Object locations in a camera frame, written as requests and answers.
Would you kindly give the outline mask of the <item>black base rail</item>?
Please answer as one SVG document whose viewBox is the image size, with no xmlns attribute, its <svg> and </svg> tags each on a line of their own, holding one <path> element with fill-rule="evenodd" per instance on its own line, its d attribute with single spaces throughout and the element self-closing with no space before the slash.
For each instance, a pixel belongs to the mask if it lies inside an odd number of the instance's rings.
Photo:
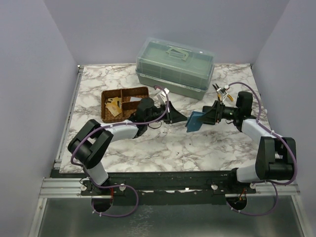
<svg viewBox="0 0 316 237">
<path fill-rule="evenodd" d="M 256 193 L 249 183 L 239 183 L 233 171 L 110 173 L 103 188 L 83 183 L 81 195 L 114 205 L 224 205 L 226 197 Z"/>
</svg>

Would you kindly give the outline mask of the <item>white card in basket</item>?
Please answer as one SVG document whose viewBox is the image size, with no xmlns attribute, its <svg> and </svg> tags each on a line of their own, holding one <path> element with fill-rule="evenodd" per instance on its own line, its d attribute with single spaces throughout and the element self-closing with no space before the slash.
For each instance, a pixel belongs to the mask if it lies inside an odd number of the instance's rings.
<svg viewBox="0 0 316 237">
<path fill-rule="evenodd" d="M 142 98 L 139 98 L 139 97 L 130 97 L 130 102 L 136 102 L 136 101 L 141 101 Z"/>
</svg>

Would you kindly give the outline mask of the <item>left aluminium side rail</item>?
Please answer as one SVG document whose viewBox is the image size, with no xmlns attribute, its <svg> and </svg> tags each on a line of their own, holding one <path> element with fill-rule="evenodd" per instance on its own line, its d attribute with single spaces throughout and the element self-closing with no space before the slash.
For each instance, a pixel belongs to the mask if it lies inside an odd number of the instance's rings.
<svg viewBox="0 0 316 237">
<path fill-rule="evenodd" d="M 72 119 L 72 114 L 74 111 L 74 106 L 76 103 L 76 99 L 77 99 L 77 95 L 78 95 L 78 90 L 79 90 L 79 86 L 80 86 L 80 82 L 81 82 L 81 78 L 82 78 L 82 74 L 83 74 L 83 70 L 84 70 L 84 65 L 78 65 L 78 74 L 77 74 L 77 79 L 76 79 L 76 84 L 75 84 L 75 88 L 71 97 L 71 101 L 70 101 L 70 106 L 68 109 L 68 113 L 66 116 L 66 121 L 65 121 L 65 125 L 63 128 L 63 132 L 62 132 L 62 137 L 58 146 L 58 151 L 55 157 L 55 162 L 60 163 L 62 160 L 62 155 L 63 155 L 63 150 L 65 147 L 65 143 L 67 140 L 67 136 L 68 136 L 68 131 L 69 131 L 69 127 L 70 127 L 70 123 L 71 123 L 71 119 Z"/>
</svg>

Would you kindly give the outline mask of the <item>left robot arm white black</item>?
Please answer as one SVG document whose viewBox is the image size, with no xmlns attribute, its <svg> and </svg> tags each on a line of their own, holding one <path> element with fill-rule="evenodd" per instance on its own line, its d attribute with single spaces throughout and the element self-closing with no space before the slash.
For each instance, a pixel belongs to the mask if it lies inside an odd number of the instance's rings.
<svg viewBox="0 0 316 237">
<path fill-rule="evenodd" d="M 160 107 L 155 106 L 153 99 L 147 97 L 139 101 L 137 109 L 131 116 L 119 123 L 99 123 L 89 120 L 68 144 L 72 154 L 71 162 L 78 160 L 81 166 L 94 182 L 93 190 L 104 195 L 109 191 L 108 173 L 101 160 L 110 143 L 134 139 L 142 136 L 153 122 L 163 121 L 167 124 L 186 121 L 187 117 L 177 111 L 171 102 Z"/>
</svg>

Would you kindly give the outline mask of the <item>brown wicker divided basket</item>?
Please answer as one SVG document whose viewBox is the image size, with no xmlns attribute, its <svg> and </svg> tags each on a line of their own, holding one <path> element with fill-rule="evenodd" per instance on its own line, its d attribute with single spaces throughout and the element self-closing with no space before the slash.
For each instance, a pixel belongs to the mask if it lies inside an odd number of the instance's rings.
<svg viewBox="0 0 316 237">
<path fill-rule="evenodd" d="M 115 123 L 128 119 L 140 100 L 149 97 L 146 86 L 104 90 L 101 92 L 101 120 L 104 123 Z"/>
</svg>

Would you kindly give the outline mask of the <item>yellow handled pliers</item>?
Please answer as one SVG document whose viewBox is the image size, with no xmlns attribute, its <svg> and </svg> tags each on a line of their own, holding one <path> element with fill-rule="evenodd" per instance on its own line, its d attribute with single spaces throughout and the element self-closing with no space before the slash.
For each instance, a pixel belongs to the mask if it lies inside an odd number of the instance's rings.
<svg viewBox="0 0 316 237">
<path fill-rule="evenodd" d="M 230 101 L 233 101 L 233 97 L 228 93 L 228 90 L 230 87 L 228 85 L 225 85 L 223 87 L 220 87 L 218 84 L 212 85 L 217 93 L 217 98 L 219 101 L 224 102 L 227 98 L 229 98 Z"/>
</svg>

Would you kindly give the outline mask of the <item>green plastic storage box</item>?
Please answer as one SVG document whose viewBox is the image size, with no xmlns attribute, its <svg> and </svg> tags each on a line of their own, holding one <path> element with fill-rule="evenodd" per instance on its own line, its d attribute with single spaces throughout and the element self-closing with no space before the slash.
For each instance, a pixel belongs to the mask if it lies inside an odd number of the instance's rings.
<svg viewBox="0 0 316 237">
<path fill-rule="evenodd" d="M 148 38 L 137 55 L 135 72 L 143 85 L 202 100 L 214 67 L 214 54 L 209 51 Z"/>
</svg>

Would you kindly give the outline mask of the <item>blue leather card holder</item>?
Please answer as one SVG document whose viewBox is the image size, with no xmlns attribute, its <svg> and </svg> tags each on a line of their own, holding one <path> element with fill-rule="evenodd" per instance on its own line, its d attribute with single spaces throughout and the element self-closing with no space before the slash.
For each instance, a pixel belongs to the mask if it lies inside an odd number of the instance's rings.
<svg viewBox="0 0 316 237">
<path fill-rule="evenodd" d="M 187 128 L 186 132 L 196 132 L 199 131 L 202 127 L 202 122 L 200 122 L 198 119 L 203 116 L 205 113 L 193 111 L 190 115 L 190 117 L 187 119 L 187 123 L 185 127 Z"/>
</svg>

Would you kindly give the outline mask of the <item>tan card in basket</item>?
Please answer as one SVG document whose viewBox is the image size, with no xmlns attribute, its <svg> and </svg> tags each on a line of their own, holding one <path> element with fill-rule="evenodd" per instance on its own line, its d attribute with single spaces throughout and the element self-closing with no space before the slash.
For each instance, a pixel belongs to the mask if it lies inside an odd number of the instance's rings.
<svg viewBox="0 0 316 237">
<path fill-rule="evenodd" d="M 119 97 L 109 98 L 105 105 L 114 117 L 117 117 L 122 113 L 121 98 Z"/>
</svg>

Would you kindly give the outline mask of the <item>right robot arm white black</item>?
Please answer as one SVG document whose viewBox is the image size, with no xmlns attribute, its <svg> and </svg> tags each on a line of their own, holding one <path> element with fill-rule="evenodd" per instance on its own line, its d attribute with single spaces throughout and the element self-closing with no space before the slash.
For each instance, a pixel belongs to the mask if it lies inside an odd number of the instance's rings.
<svg viewBox="0 0 316 237">
<path fill-rule="evenodd" d="M 231 120 L 238 131 L 258 144 L 255 163 L 237 168 L 236 176 L 227 181 L 228 190 L 234 194 L 243 190 L 245 183 L 291 181 L 297 174 L 295 140 L 281 137 L 257 121 L 252 115 L 252 103 L 252 94 L 241 91 L 235 107 L 228 107 L 218 99 L 212 106 L 203 106 L 203 115 L 198 118 L 199 122 L 209 125 L 215 125 L 222 119 Z"/>
</svg>

